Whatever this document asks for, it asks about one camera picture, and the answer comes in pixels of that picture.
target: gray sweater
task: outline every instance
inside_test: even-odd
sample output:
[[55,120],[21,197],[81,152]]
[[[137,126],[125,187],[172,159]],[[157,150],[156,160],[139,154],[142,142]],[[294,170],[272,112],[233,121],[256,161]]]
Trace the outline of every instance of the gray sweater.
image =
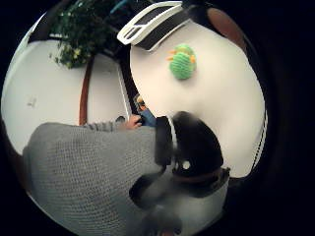
[[23,156],[31,196],[49,216],[84,236],[123,236],[144,216],[129,189],[155,164],[155,129],[118,123],[40,125]]

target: green leaves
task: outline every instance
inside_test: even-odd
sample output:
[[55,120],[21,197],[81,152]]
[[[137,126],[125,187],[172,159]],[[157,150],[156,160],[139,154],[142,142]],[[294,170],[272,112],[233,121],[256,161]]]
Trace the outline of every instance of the green leaves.
[[60,12],[52,32],[61,34],[60,55],[55,62],[69,69],[84,66],[104,49],[106,42],[116,40],[108,15],[117,1],[79,0]]

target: hand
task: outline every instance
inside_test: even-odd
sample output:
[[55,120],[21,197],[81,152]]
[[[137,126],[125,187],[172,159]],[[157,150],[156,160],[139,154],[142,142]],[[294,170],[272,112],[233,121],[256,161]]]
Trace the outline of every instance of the hand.
[[132,114],[129,118],[129,120],[121,125],[121,129],[125,130],[134,130],[138,127],[142,126],[142,123],[138,123],[138,121],[141,119],[140,115],[134,115]]

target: green knitted toy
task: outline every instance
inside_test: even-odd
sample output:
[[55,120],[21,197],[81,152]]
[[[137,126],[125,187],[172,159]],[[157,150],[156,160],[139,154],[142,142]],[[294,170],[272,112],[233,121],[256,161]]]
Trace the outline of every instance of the green knitted toy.
[[175,78],[186,80],[190,78],[196,69],[196,57],[194,51],[185,43],[179,44],[175,50],[170,51],[174,54],[167,58],[171,61],[169,69]]

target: white table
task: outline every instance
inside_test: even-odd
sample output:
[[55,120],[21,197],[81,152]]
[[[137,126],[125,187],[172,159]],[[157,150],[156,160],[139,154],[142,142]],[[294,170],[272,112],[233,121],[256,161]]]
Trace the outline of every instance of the white table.
[[[196,54],[197,70],[187,81],[176,80],[166,60],[179,43],[187,43]],[[154,52],[133,46],[130,64],[135,85],[155,116],[180,110],[197,115],[217,135],[230,175],[249,173],[263,132],[265,101],[239,47],[190,22]]]

